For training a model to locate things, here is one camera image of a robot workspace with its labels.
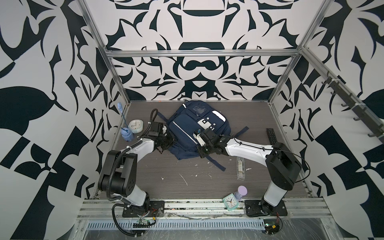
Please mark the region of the navy blue student backpack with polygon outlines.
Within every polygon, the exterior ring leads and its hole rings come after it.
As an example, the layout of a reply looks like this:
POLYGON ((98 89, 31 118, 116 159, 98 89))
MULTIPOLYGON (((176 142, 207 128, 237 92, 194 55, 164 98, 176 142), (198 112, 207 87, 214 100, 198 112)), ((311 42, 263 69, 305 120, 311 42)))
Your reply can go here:
POLYGON ((229 135, 231 127, 228 119, 203 101, 189 101, 183 103, 169 118, 158 113, 166 122, 176 142, 169 148, 178 160, 197 158, 200 156, 199 141, 194 133, 201 133, 206 129, 217 135, 229 135))

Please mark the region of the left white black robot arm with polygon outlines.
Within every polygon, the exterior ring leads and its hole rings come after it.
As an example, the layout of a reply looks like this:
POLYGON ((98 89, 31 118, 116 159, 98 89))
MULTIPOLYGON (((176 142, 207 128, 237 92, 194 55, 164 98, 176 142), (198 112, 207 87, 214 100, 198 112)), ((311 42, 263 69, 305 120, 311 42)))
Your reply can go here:
POLYGON ((111 202, 121 201, 126 206, 144 206, 149 196, 136 184, 138 162, 154 151, 167 150, 174 142, 175 137, 166 124, 152 122, 136 143, 121 151, 108 152, 98 189, 111 202))

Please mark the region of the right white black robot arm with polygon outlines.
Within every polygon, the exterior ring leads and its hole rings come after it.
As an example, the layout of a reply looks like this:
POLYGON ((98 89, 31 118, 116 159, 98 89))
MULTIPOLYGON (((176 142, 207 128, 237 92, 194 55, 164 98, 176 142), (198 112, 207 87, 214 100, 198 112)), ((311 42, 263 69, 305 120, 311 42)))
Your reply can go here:
POLYGON ((276 208, 286 193, 299 181, 302 171, 302 164, 297 159, 299 156, 292 153, 283 143, 258 145, 235 137, 218 135, 210 129, 197 130, 193 137, 198 143, 198 153, 201 157, 215 153, 244 158, 265 166, 271 183, 261 200, 261 206, 267 210, 276 208))

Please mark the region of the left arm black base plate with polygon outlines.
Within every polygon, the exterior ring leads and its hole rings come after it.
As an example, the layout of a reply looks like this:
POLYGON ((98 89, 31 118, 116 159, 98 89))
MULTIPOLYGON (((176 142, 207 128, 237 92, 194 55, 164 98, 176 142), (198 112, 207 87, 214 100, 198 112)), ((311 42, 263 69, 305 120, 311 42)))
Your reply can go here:
POLYGON ((152 213, 163 213, 165 208, 164 201, 149 201, 145 202, 143 206, 130 206, 124 208, 123 218, 138 218, 138 217, 151 217, 152 213))

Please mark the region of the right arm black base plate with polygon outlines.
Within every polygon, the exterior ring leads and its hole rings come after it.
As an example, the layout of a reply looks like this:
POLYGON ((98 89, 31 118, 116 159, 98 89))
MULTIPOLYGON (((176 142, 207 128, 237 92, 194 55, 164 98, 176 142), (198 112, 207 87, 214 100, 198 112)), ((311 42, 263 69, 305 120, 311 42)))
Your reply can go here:
POLYGON ((272 206, 264 199, 262 200, 245 200, 246 215, 250 218, 263 216, 283 216, 288 215, 287 207, 284 201, 280 201, 277 206, 272 206))

